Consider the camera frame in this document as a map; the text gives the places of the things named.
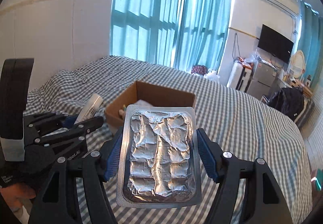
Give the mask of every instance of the teal curtain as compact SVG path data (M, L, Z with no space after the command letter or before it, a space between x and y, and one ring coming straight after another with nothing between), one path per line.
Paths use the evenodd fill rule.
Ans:
M218 70L227 39L231 0L184 0L174 66Z
M170 66L179 0L113 0L110 54Z
M305 73L312 77L311 87L314 88L319 81L323 65L323 18L314 12L309 4L301 1L302 29L298 42L298 50L305 56Z

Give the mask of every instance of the foil package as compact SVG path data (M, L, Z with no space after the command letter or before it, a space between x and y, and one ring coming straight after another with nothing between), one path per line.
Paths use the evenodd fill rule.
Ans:
M116 201L136 208L201 202L193 108L127 107Z

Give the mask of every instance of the black flat screen tv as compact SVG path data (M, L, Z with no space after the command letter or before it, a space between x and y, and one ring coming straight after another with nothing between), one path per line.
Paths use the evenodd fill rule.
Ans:
M263 25L258 48L288 63L294 43L277 31Z

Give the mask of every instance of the silver bolt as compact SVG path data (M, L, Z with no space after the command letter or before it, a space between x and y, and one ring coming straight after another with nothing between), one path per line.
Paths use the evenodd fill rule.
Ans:
M100 152L99 151L92 151L91 152L91 156L93 156L93 157L97 157L97 156L99 156L100 155Z
M265 163L265 160L262 159L262 158L258 158L257 163L260 164L260 165L263 165Z
M65 162L65 157L61 156L57 159L58 163L64 163Z
M230 158L232 157L232 154L230 152L223 152L223 156L226 157L226 158Z

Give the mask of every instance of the checkered bedspread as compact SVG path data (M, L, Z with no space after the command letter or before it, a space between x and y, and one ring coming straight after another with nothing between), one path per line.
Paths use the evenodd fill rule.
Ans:
M293 222L300 223L309 214L312 206L309 165L296 125L255 98L204 78L126 57L108 56L72 72L61 71L40 89L30 92L26 114L46 111L76 114L93 93L98 93L104 99L98 114L104 116L104 107L136 80L194 93L197 127L204 128L212 141L240 159L253 161L263 157L282 189ZM98 150L110 139L111 132L104 124L87 136L88 150ZM201 204L149 210L119 207L115 199L116 180L116 177L110 180L105 189L118 223L203 223L218 187L201 164ZM90 223L82 180L77 182L83 223ZM244 187L245 181L241 180L231 223L239 220Z

